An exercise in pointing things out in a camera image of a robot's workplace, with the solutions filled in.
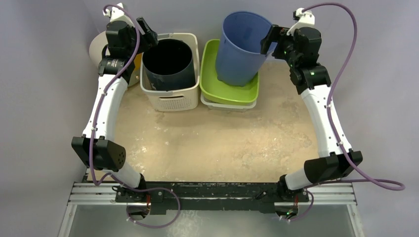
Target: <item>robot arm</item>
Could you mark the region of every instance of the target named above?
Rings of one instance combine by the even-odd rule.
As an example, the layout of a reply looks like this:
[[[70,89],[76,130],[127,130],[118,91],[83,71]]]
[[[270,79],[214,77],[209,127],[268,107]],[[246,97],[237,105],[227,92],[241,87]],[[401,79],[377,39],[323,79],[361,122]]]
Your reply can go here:
[[[133,54],[136,43],[133,23],[123,11],[113,7],[112,12],[107,11],[105,15],[110,17],[110,23],[106,27],[108,45],[103,49],[102,60],[98,67],[99,85],[96,100],[82,136],[73,137],[71,145],[83,163],[89,167],[89,142],[90,139],[94,139],[94,169],[111,173],[124,184],[137,188],[140,186],[143,176],[125,162],[125,148],[114,143],[118,109],[135,68],[134,63],[131,63],[122,76],[111,84],[97,115],[97,124],[92,124],[99,100],[105,93],[105,86],[125,66]],[[137,22],[144,31],[144,34],[140,34],[140,46],[137,52],[139,54],[156,46],[158,41],[157,34],[148,27],[143,18],[138,18]],[[94,137],[91,137],[91,130],[94,127],[96,132]]]
[[[326,68],[317,63],[321,34],[313,28],[314,15],[310,11],[302,11],[303,8],[299,8],[293,13],[297,22],[291,28],[272,25],[261,41],[262,54],[267,53],[272,42],[278,43],[272,56],[288,63],[291,81],[308,108],[318,141],[319,158],[306,161],[302,169],[280,178],[278,185],[283,196],[292,196],[300,189],[315,183],[345,177],[353,170],[346,161],[328,120],[326,102],[331,81]],[[333,101],[330,108],[336,129],[347,149],[344,152],[358,165],[362,161],[362,154],[352,150],[340,126]]]

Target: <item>perforated basket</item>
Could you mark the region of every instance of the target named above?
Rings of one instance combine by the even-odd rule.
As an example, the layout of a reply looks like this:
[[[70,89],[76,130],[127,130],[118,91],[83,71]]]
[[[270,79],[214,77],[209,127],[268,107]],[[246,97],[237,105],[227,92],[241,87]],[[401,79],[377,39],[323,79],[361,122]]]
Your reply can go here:
[[[227,110],[227,111],[235,111],[235,112],[246,112],[247,110],[253,109],[256,106],[256,101],[253,101],[252,103],[247,104],[247,105],[219,104],[219,103],[206,99],[202,93],[201,93],[201,102],[212,110]]]
[[[174,39],[185,42],[192,50],[195,70],[195,85],[191,88],[172,91],[157,91],[154,90],[145,73],[145,68],[141,60],[140,68],[140,84],[141,89],[147,95],[151,105],[157,111],[183,111],[191,110],[197,107],[199,101],[199,79],[200,79],[200,65],[198,53],[198,41],[194,34],[190,33],[172,33],[160,34],[159,40]]]

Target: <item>plastic container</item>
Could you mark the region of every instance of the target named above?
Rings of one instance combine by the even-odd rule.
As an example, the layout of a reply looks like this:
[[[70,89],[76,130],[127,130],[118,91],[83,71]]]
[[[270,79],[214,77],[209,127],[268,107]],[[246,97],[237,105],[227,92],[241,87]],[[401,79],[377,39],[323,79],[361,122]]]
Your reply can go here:
[[[253,101],[252,103],[248,105],[219,104],[219,103],[206,99],[203,94],[201,94],[201,102],[212,110],[227,110],[227,111],[235,111],[235,112],[246,112],[247,110],[253,109],[256,106],[256,101]]]
[[[252,80],[276,47],[273,43],[266,55],[260,54],[260,41],[271,25],[266,18],[246,11],[231,13],[224,19],[215,64],[220,81],[245,86]]]
[[[153,89],[144,69],[144,63],[140,68],[141,89],[147,95],[151,105],[157,111],[171,112],[191,110],[198,105],[199,101],[199,82],[200,64],[198,53],[198,41],[195,35],[189,33],[160,34],[158,39],[175,39],[185,42],[192,50],[195,85],[191,88],[171,91],[157,91]]]
[[[248,105],[259,95],[259,74],[245,86],[227,85],[217,79],[215,59],[217,57],[220,40],[212,39],[205,45],[202,55],[201,82],[202,94],[210,101],[227,105]]]
[[[180,90],[195,85],[191,48],[176,39],[161,39],[142,57],[148,80],[155,90]]]

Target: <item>black bucket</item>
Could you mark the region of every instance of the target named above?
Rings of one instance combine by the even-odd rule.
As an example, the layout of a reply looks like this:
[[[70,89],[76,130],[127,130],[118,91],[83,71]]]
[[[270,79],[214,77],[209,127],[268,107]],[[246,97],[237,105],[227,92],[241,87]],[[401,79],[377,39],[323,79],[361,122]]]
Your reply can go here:
[[[192,50],[180,40],[160,40],[143,54],[143,64],[155,90],[180,90],[195,85]]]

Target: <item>black metal bar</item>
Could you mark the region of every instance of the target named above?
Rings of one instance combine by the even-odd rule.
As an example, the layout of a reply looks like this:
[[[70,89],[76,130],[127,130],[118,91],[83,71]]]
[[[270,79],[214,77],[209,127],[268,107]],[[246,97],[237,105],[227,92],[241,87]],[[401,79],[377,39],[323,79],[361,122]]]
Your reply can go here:
[[[276,202],[289,202],[281,198],[278,183],[214,183],[214,182],[146,182],[147,188],[167,188],[179,197],[182,210],[252,210],[275,213]],[[145,202],[145,194],[115,187],[116,202]],[[177,210],[177,202],[166,191],[153,191],[151,213],[165,214]],[[308,196],[296,193],[299,202],[308,202]]]

